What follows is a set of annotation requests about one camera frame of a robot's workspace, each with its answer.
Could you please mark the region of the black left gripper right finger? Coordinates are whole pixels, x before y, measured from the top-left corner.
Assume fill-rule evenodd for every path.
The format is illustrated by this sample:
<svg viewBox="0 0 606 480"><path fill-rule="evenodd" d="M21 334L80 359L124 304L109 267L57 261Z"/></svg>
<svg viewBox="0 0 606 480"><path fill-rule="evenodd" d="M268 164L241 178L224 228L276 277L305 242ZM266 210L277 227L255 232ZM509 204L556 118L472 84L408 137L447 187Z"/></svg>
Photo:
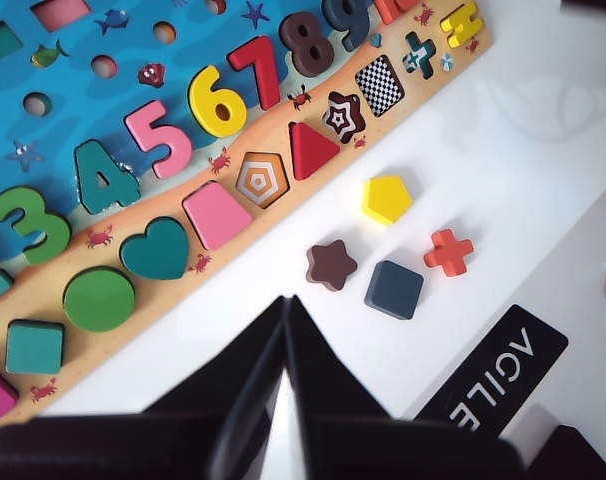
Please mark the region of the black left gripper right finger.
<svg viewBox="0 0 606 480"><path fill-rule="evenodd" d="M323 420L389 416L335 354L296 296L289 302L285 343L287 370L306 448L316 442L317 425Z"/></svg>

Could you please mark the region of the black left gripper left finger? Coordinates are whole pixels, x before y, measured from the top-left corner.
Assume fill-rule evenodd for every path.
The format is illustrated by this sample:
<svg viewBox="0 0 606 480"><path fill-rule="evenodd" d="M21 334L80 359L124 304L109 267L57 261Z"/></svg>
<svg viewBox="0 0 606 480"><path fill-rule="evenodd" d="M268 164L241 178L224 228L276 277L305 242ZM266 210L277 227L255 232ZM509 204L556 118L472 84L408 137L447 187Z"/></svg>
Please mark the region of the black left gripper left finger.
<svg viewBox="0 0 606 480"><path fill-rule="evenodd" d="M221 352L143 412L178 422L172 479L257 479L284 368L283 320L274 300Z"/></svg>

